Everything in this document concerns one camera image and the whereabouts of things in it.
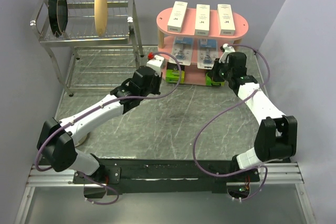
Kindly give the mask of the blue razor blister pack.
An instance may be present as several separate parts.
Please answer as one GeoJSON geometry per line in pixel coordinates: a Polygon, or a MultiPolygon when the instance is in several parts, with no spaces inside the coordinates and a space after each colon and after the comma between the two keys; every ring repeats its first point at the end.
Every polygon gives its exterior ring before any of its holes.
{"type": "Polygon", "coordinates": [[[190,66],[193,54],[193,45],[193,38],[175,37],[171,54],[178,60],[179,64],[190,66]]]}
{"type": "Polygon", "coordinates": [[[211,70],[218,58],[218,46],[215,39],[199,39],[197,44],[197,67],[211,70]]]}

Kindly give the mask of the pink three-tier shelf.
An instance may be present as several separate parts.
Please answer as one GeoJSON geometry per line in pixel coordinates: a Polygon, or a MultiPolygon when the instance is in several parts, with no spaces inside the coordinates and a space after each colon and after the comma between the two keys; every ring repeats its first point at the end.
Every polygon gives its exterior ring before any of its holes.
{"type": "Polygon", "coordinates": [[[235,23],[235,33],[232,36],[224,36],[220,34],[218,15],[216,10],[210,11],[210,25],[209,34],[205,36],[195,35],[195,19],[196,19],[196,9],[188,8],[185,14],[184,23],[180,33],[174,33],[167,29],[167,23],[171,15],[172,8],[167,8],[162,10],[156,18],[157,24],[157,36],[158,36],[158,50],[171,53],[173,50],[173,43],[175,37],[189,37],[194,39],[193,53],[191,57],[191,64],[186,66],[184,69],[184,83],[185,84],[196,84],[205,85],[205,70],[199,69],[197,67],[197,49],[198,40],[200,39],[215,39],[217,41],[217,46],[220,47],[225,43],[229,44],[240,44],[242,38],[248,32],[248,22],[247,20],[238,13],[233,13],[234,23],[235,23]]]}

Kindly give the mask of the white slim box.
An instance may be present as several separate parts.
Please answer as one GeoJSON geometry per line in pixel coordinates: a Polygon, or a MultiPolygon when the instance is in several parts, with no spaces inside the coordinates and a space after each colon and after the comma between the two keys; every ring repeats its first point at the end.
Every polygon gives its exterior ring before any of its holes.
{"type": "Polygon", "coordinates": [[[172,8],[167,30],[175,33],[180,33],[184,23],[185,14],[187,11],[188,2],[175,1],[172,8]]]}
{"type": "Polygon", "coordinates": [[[210,5],[197,4],[195,16],[195,35],[208,36],[210,24],[210,5]]]}
{"type": "Polygon", "coordinates": [[[220,35],[233,36],[236,29],[231,5],[218,4],[217,16],[220,35]]]}

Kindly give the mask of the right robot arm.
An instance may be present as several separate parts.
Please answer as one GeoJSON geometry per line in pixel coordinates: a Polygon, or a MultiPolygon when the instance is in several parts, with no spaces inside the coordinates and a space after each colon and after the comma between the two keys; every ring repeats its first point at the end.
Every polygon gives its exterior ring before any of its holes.
{"type": "Polygon", "coordinates": [[[247,56],[242,52],[225,52],[215,60],[211,70],[215,80],[224,80],[256,118],[259,129],[254,147],[235,157],[231,178],[242,181],[248,168],[275,159],[294,156],[297,150],[298,122],[286,116],[268,99],[255,77],[247,74],[247,56]]]}

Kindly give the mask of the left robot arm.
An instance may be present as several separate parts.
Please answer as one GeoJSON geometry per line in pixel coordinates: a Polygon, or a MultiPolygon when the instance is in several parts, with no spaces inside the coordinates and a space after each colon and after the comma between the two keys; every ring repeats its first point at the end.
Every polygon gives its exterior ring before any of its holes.
{"type": "Polygon", "coordinates": [[[96,104],[60,122],[47,120],[38,140],[38,156],[43,156],[56,172],[71,168],[93,183],[100,182],[104,169],[99,160],[75,145],[101,124],[137,107],[149,94],[159,94],[161,76],[159,67],[142,66],[96,104]]]}

